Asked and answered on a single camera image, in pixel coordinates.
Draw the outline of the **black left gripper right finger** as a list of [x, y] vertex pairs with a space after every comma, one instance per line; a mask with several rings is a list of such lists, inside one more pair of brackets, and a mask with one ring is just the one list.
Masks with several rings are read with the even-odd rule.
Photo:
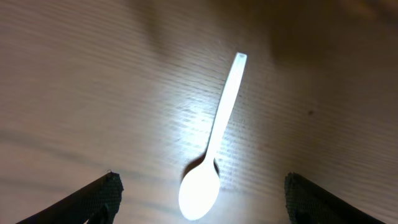
[[383, 224], [294, 172], [285, 177], [284, 193], [289, 220], [294, 224]]

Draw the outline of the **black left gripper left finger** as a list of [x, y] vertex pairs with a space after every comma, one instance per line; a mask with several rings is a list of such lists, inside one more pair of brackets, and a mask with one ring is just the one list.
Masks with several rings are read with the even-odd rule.
[[108, 172], [45, 210], [21, 220], [18, 224], [112, 224], [119, 212], [123, 190], [120, 175]]

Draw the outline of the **white plastic spoon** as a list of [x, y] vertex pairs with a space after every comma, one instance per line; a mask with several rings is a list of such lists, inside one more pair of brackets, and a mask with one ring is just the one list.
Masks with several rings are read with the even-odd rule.
[[220, 191], [220, 177], [215, 168], [215, 156], [228, 125], [248, 56], [238, 52], [225, 81], [213, 121], [203, 161], [182, 179], [178, 204], [187, 220], [198, 220], [214, 205]]

